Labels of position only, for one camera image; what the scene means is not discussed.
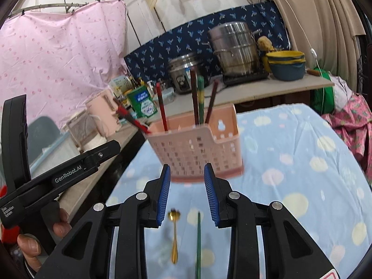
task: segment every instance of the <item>light blue tablecloth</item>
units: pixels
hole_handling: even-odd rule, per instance
[[[230,179],[252,201],[284,205],[300,221],[339,272],[347,278],[372,237],[372,193],[358,163],[330,126],[303,104],[238,114],[244,175]],[[162,165],[146,142],[120,178],[107,204],[124,202],[159,177]],[[203,183],[172,183],[167,210],[181,212],[177,223],[179,261],[170,261],[173,225],[146,229],[149,279],[195,277],[196,223],[202,212],[203,279],[227,276],[230,229],[211,219]],[[265,277],[259,232],[260,271]]]

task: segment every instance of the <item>pink patterned fabric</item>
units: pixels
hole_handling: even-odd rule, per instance
[[[367,180],[372,182],[372,113],[364,97],[353,94],[343,110],[324,114],[338,136],[360,163]]]
[[[61,127],[84,102],[126,73],[123,1],[90,3],[74,13],[27,12],[0,29],[0,111],[27,94],[28,123],[49,116]]]

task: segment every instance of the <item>human hand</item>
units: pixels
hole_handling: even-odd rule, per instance
[[[55,223],[53,225],[53,232],[58,237],[63,238],[71,230],[71,225],[67,222],[68,213],[64,209],[60,209],[60,220],[60,223]],[[28,265],[37,272],[41,267],[41,263],[37,259],[37,256],[41,254],[40,244],[35,239],[23,234],[18,235],[17,243]]]

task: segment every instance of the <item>stainless steel pot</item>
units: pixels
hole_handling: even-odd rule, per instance
[[[208,31],[213,54],[218,57],[225,75],[246,75],[258,71],[260,61],[254,33],[245,22],[225,23]]]
[[[197,76],[204,77],[204,85],[209,81],[202,66],[203,61],[199,60],[196,53],[183,55],[168,63],[168,73],[171,76],[177,93],[188,93],[191,91],[190,70],[195,70]]]

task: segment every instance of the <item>white sticker with red border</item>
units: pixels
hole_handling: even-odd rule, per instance
[[[339,279],[339,276],[338,276],[336,270],[332,269],[320,279]]]

